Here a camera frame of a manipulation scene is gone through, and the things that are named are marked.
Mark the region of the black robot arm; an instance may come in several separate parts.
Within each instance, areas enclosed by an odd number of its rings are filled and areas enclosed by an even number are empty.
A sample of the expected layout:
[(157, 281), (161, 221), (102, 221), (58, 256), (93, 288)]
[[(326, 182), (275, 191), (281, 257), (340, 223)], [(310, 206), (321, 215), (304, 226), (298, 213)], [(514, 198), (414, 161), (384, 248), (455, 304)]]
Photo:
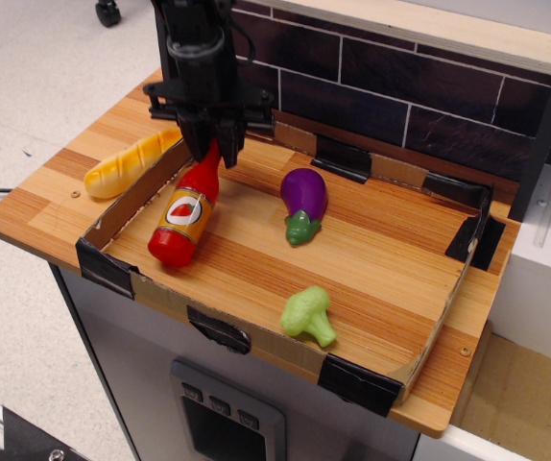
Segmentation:
[(153, 118), (172, 120), (194, 160), (216, 141), (225, 167), (237, 164), (248, 130), (271, 135), (274, 95), (239, 77), (231, 1), (155, 1), (163, 80), (144, 86)]

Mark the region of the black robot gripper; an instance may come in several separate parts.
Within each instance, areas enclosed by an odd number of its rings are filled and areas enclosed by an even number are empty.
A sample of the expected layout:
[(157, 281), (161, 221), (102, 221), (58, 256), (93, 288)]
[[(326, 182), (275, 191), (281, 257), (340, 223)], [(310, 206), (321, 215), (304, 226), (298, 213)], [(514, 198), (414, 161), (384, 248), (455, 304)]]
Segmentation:
[(233, 168), (244, 148), (246, 128), (271, 129), (275, 125), (273, 94), (238, 77), (237, 59), (224, 36), (202, 44), (182, 44), (168, 37), (166, 50), (178, 74), (143, 87), (151, 101), (152, 117), (178, 121), (197, 162), (209, 149), (207, 122), (217, 125), (221, 157), (226, 168)]

